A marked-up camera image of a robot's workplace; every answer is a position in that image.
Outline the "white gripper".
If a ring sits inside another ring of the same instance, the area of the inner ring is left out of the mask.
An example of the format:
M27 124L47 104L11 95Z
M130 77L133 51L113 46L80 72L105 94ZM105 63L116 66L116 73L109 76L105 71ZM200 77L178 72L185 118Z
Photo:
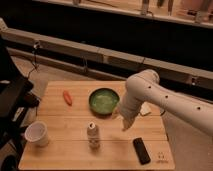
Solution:
M123 131L128 130L134 123L135 117L139 114L142 106L142 101L131 95L129 92L125 92L121 100L117 104L117 110L119 114L124 118Z

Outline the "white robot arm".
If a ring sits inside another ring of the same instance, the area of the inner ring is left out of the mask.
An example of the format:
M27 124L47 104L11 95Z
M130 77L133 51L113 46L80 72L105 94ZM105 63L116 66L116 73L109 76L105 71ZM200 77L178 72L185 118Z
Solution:
M142 104L148 102L213 136L213 105L166 89L159 81L158 73L151 69L127 78L126 92L117 104L117 111L123 117L123 130L133 125Z

